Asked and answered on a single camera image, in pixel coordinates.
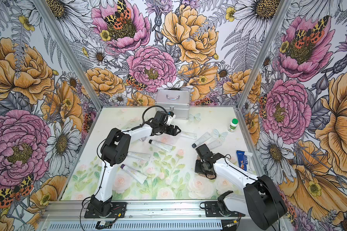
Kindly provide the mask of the white tube black cap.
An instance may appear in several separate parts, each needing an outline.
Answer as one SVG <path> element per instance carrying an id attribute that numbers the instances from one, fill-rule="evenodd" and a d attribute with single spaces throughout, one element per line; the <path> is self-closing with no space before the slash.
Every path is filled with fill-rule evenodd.
<path id="1" fill-rule="evenodd" d="M 155 146 L 155 147 L 158 147 L 166 152 L 171 152 L 172 149 L 173 149 L 173 146 L 169 145 L 169 144 L 165 144 L 165 143 L 162 143 L 160 141 L 155 141 L 155 140 L 149 140 L 149 144 Z"/>

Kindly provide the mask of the white tube red cap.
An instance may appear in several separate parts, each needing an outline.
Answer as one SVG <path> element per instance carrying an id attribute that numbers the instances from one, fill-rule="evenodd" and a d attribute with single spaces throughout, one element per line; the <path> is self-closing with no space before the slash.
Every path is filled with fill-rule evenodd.
<path id="1" fill-rule="evenodd" d="M 215 140 L 207 145 L 209 150 L 213 150 L 215 148 L 220 147 L 223 144 L 222 140 Z"/>

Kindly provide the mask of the white tube dark blue cap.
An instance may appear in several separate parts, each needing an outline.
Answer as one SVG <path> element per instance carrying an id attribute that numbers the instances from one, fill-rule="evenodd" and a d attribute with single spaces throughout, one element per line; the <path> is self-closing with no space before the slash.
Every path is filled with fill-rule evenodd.
<path id="1" fill-rule="evenodd" d="M 204 144 L 207 140 L 211 138 L 211 134 L 209 132 L 206 132 L 203 134 L 200 138 L 198 138 L 193 144 L 192 148 L 197 148 L 200 145 Z"/>

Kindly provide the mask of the brown striped towel cloth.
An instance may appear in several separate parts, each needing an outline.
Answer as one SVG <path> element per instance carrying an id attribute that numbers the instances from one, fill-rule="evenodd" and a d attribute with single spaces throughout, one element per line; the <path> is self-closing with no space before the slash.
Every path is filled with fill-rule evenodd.
<path id="1" fill-rule="evenodd" d="M 195 170 L 195 173 L 197 173 L 199 176 L 205 177 L 210 180 L 216 178 L 216 175 L 212 171 Z"/>

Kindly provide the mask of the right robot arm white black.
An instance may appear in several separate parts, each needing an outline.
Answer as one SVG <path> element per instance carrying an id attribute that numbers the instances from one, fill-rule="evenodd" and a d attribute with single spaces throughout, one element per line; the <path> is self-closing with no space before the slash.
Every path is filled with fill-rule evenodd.
<path id="1" fill-rule="evenodd" d="M 223 177 L 243 190 L 243 196 L 235 194 L 232 190 L 222 193 L 217 198 L 215 211 L 223 217 L 230 217 L 234 213 L 250 216 L 264 231 L 274 223 L 280 223 L 288 209 L 269 176 L 256 176 L 247 172 L 234 165 L 230 156 L 211 152 L 206 144 L 193 144 L 192 147 L 199 157 L 195 164 L 196 173 L 209 180 Z"/>

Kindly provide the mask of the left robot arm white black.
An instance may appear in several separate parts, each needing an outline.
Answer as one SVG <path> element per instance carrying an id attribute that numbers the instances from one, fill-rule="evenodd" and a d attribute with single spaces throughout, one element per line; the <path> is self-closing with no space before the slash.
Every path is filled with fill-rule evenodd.
<path id="1" fill-rule="evenodd" d="M 85 218 L 112 218 L 116 210 L 112 203 L 113 186 L 117 169 L 126 159 L 130 143 L 141 138 L 168 134 L 176 136 L 181 129 L 172 125 L 175 114 L 162 108 L 153 118 L 145 120 L 142 114 L 142 123 L 128 130 L 113 128 L 107 138 L 101 142 L 101 148 L 97 148 L 98 157 L 102 160 L 102 176 L 99 179 L 99 187 L 91 196 L 86 208 Z"/>

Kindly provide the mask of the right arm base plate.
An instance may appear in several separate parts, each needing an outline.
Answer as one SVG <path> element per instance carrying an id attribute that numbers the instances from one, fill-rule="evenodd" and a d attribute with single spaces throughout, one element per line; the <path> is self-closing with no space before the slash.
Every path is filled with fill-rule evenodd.
<path id="1" fill-rule="evenodd" d="M 223 202 L 219 201 L 205 201 L 200 203 L 200 208 L 204 209 L 206 217 L 244 217 L 245 215 L 230 211 L 226 208 Z"/>

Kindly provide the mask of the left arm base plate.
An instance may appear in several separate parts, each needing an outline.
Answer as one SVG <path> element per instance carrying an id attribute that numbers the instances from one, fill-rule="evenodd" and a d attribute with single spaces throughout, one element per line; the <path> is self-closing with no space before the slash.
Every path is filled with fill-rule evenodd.
<path id="1" fill-rule="evenodd" d="M 84 218 L 124 218 L 126 206 L 126 202 L 106 202 L 100 205 L 90 203 Z"/>

